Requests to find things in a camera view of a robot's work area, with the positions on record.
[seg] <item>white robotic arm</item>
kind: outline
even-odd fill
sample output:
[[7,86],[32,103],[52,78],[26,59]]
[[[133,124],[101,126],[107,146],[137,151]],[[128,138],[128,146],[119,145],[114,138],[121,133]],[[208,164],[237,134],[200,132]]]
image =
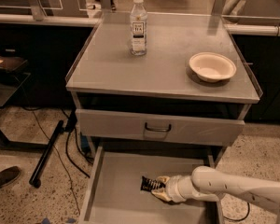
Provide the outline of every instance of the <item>white robotic arm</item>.
[[157,181],[165,184],[165,188],[151,192],[166,202],[217,202],[228,193],[277,214],[280,224],[280,182],[227,175],[206,166],[196,168],[192,175],[160,176]]

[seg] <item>bowl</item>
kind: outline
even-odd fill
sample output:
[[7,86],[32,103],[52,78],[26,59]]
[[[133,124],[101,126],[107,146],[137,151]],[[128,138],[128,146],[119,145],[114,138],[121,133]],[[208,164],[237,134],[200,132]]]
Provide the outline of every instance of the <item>bowl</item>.
[[229,79],[236,72],[236,66],[229,58],[212,52],[193,55],[189,67],[201,80],[211,83]]

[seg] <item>black shoe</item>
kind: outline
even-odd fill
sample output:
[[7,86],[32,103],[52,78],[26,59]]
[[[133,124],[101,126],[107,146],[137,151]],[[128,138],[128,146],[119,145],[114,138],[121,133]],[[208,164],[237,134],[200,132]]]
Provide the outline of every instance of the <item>black shoe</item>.
[[7,168],[0,172],[0,188],[15,181],[21,174],[21,169],[17,166]]

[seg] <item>terrazzo floor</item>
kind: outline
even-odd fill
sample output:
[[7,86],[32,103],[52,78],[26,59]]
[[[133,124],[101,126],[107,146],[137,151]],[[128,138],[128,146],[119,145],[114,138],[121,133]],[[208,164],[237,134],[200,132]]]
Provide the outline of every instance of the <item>terrazzo floor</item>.
[[[47,143],[40,127],[50,136],[58,120],[64,123],[67,120],[61,109],[43,108],[34,112],[16,106],[0,109],[1,130],[10,140]],[[59,135],[39,189],[32,187],[29,179],[41,154],[0,150],[0,170],[13,165],[22,169],[15,182],[0,189],[0,224],[77,223],[89,179],[67,159],[67,138],[68,133]],[[91,165],[77,151],[75,133],[69,137],[68,144],[71,158],[89,174]],[[247,123],[233,146],[227,148],[217,169],[232,175],[280,181],[280,124]],[[237,198],[226,195],[221,203],[225,217],[237,219],[246,214],[246,203]],[[248,218],[238,223],[274,224],[275,221],[276,215],[251,205]]]

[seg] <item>plastic water bottle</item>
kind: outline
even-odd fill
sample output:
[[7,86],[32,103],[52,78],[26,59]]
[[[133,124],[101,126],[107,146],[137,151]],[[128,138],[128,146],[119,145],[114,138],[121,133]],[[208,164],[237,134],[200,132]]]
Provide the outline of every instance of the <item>plastic water bottle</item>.
[[133,0],[133,3],[130,15],[131,52],[140,56],[147,53],[147,11],[143,6],[143,0]]

